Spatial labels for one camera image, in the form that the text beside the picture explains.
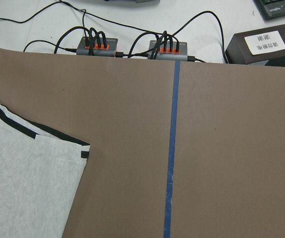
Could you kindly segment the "grey cartoon print t-shirt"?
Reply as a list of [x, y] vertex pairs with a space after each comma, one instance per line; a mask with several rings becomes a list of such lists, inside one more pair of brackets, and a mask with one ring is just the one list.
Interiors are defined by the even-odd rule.
[[89, 150], [0, 104], [0, 238], [60, 238]]

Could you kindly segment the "right grey orange usb hub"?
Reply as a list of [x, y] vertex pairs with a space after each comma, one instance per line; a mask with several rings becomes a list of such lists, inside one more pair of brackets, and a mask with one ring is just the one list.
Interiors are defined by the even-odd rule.
[[170, 42], [166, 44], [166, 50], [164, 50], [163, 45], [160, 46], [157, 53], [157, 60], [175, 60], [175, 61], [187, 61], [188, 51], [187, 43], [179, 42], [179, 50], [177, 51], [177, 42], [173, 42], [172, 50], [170, 50]]

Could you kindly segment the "grey orange usb hub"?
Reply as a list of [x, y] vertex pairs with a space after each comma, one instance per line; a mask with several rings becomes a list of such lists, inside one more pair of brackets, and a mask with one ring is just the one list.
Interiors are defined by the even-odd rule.
[[[114, 57], [117, 49], [117, 38], [106, 38], [107, 47], [104, 47], [103, 39], [101, 40], [101, 47], [98, 46], [97, 41], [95, 40], [95, 45], [93, 47], [93, 54], [94, 56], [101, 56], [101, 57]], [[85, 37], [82, 37], [77, 49], [77, 55], [88, 55], [89, 54], [89, 47], [85, 45]]]
[[173, 42], [172, 50], [170, 50], [170, 42], [166, 44], [166, 50], [164, 50], [163, 45], [160, 46], [157, 53], [157, 60], [175, 60], [175, 61], [187, 61], [188, 51], [187, 43], [179, 42], [179, 50], [177, 51], [177, 42]]

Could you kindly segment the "left grey orange usb hub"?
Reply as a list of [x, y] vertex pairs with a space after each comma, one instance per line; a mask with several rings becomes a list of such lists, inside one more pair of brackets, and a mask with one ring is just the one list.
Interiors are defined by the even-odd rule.
[[[114, 57], [117, 49], [117, 38], [106, 38], [107, 47], [104, 47], [103, 39], [101, 40], [101, 47], [98, 46], [97, 41], [95, 40], [95, 45], [93, 47], [93, 54], [94, 56], [101, 56], [101, 57]], [[77, 49], [77, 55], [88, 55], [89, 54], [89, 47], [85, 45], [85, 37], [82, 37]]]

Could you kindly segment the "black box with label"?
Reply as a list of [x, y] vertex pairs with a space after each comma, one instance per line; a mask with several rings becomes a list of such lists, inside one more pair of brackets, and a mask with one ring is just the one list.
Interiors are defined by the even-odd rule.
[[231, 64], [285, 67], [285, 24], [236, 33], [225, 54]]

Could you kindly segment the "black keyboard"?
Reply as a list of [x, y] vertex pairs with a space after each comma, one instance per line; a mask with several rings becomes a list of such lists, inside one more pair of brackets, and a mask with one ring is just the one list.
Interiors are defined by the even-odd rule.
[[264, 20], [285, 16], [285, 0], [253, 0]]

